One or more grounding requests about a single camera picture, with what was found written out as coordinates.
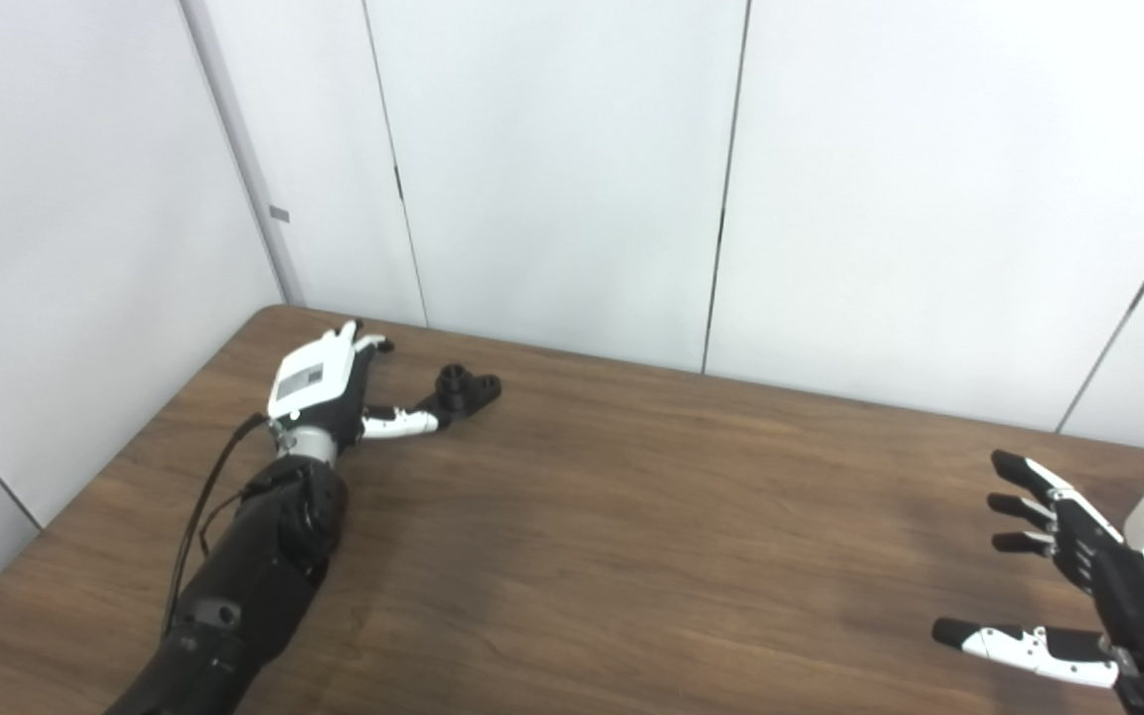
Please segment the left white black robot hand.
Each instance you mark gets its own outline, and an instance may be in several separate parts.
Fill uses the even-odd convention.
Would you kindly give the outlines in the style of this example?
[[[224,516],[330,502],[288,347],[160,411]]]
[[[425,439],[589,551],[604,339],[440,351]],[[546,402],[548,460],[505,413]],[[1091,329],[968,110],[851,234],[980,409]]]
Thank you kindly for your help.
[[[386,335],[358,333],[358,321],[327,329],[283,358],[267,403],[269,431],[283,452],[332,445],[344,452],[363,440],[399,439],[448,429],[440,410],[368,406],[370,370],[394,352]]]

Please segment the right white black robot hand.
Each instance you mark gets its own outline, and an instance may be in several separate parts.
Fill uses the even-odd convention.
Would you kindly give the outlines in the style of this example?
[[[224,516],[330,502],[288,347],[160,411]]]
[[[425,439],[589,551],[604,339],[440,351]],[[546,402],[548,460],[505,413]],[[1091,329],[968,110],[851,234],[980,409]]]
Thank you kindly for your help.
[[[990,494],[990,510],[1030,524],[1026,532],[993,535],[991,546],[1052,561],[1093,599],[1101,630],[938,619],[931,636],[1039,677],[1111,689],[1127,714],[1144,714],[1144,547],[1133,546],[1085,494],[1034,459],[1008,451],[990,459],[1000,479],[1023,490]]]

